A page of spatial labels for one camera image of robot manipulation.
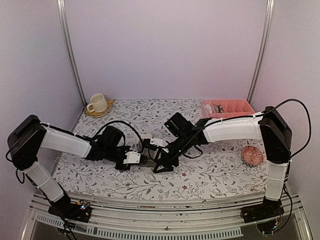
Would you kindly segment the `taupe underwear cream waistband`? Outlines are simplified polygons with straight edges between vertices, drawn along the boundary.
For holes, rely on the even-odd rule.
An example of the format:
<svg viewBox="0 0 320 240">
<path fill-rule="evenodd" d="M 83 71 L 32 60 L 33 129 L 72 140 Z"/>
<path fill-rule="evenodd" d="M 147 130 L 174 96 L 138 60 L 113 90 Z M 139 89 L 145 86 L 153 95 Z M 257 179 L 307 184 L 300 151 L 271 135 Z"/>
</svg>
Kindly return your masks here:
<svg viewBox="0 0 320 240">
<path fill-rule="evenodd" d="M 156 158 L 157 152 L 159 148 L 151 144 L 151 139 L 150 138 L 144 138 L 142 142 L 138 143 L 138 146 L 142 148 L 142 155 L 145 157 L 146 160 L 154 160 Z"/>
</svg>

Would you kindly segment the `grey boxer briefs white trim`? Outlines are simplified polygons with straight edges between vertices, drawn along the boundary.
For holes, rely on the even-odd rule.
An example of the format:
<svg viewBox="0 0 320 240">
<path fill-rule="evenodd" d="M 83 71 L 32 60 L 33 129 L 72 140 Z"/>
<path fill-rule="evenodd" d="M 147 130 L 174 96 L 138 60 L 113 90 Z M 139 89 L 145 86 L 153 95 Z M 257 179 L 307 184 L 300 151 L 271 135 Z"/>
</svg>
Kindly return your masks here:
<svg viewBox="0 0 320 240">
<path fill-rule="evenodd" d="M 211 104 L 211 109 L 212 109 L 212 112 L 215 113 L 215 114 L 222 114 L 222 113 L 225 113 L 225 110 L 223 108 L 222 105 L 217 105 L 217 104 Z"/>
</svg>

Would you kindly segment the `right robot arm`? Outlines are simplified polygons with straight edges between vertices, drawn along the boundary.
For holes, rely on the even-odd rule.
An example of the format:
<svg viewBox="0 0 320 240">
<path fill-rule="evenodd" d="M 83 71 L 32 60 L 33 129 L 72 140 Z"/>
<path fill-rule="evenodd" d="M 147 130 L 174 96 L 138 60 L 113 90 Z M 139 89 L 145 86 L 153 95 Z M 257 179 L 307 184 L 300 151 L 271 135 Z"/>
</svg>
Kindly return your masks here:
<svg viewBox="0 0 320 240">
<path fill-rule="evenodd" d="M 281 216 L 281 196 L 289 176 L 292 130 L 277 112 L 268 106 L 253 115 L 230 118 L 202 118 L 196 124 L 175 113 L 164 124 L 176 140 L 156 153 L 153 172 L 171 172 L 179 165 L 179 157 L 196 145 L 225 140 L 262 140 L 268 164 L 265 195 L 260 204 L 243 207 L 240 216 L 245 223 Z"/>
</svg>

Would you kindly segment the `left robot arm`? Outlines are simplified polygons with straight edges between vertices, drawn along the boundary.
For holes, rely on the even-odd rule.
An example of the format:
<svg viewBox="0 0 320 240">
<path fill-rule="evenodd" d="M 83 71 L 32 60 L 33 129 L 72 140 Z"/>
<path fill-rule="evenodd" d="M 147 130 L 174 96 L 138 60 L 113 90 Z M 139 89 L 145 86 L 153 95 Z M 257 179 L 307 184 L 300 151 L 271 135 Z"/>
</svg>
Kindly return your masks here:
<svg viewBox="0 0 320 240">
<path fill-rule="evenodd" d="M 49 203 L 48 212 L 63 220 L 81 222 L 88 221 L 91 216 L 90 203 L 85 200 L 72 202 L 67 191 L 41 163 L 39 152 L 55 152 L 57 157 L 69 154 L 92 162 L 108 160 L 123 171 L 140 163 L 141 156 L 126 144 L 125 134 L 111 124 L 93 136 L 86 136 L 44 123 L 34 114 L 8 135 L 7 146 L 6 159 L 16 171 L 22 172 L 23 179 L 28 179 L 44 195 Z"/>
</svg>

